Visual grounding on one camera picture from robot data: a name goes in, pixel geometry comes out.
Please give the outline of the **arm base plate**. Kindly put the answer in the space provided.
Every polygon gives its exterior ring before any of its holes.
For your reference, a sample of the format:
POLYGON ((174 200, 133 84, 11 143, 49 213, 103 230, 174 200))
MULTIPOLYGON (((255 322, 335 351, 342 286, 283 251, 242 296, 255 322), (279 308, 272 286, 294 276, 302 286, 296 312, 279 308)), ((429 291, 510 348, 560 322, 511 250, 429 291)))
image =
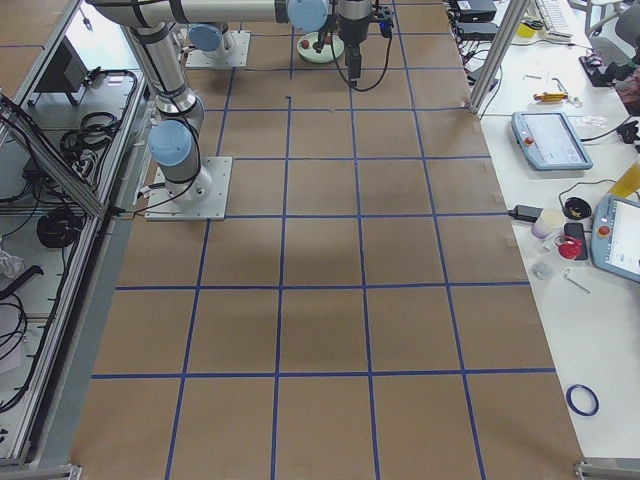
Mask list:
POLYGON ((199 70, 244 68, 249 56, 250 40, 249 30, 229 30, 217 50, 191 50, 186 57, 185 67, 199 70))
POLYGON ((151 191, 151 208, 143 214, 149 221, 224 220, 228 203, 233 159, 204 157, 195 183, 179 198, 181 190, 169 183, 151 191))

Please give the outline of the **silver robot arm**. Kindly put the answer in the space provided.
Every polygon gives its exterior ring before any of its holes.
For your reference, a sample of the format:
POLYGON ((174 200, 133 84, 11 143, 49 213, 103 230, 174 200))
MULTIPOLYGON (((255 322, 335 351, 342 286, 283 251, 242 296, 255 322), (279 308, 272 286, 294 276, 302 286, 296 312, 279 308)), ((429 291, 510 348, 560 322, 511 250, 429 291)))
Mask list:
POLYGON ((122 27, 151 91, 158 122, 147 146, 164 178, 165 195, 142 213, 157 220, 222 217, 226 209, 231 160, 205 157, 200 148, 204 105, 189 87, 171 24, 185 25, 202 51, 216 52, 227 39, 229 22, 270 22, 318 35, 321 50, 328 35, 341 39, 347 73, 355 87, 361 74, 360 46, 370 24, 382 19, 371 1, 95 1, 93 7, 122 27))
POLYGON ((224 46, 225 22, 290 23, 305 33, 318 31, 329 16, 327 1, 170 1, 173 18, 188 24, 188 36, 199 50, 224 46))

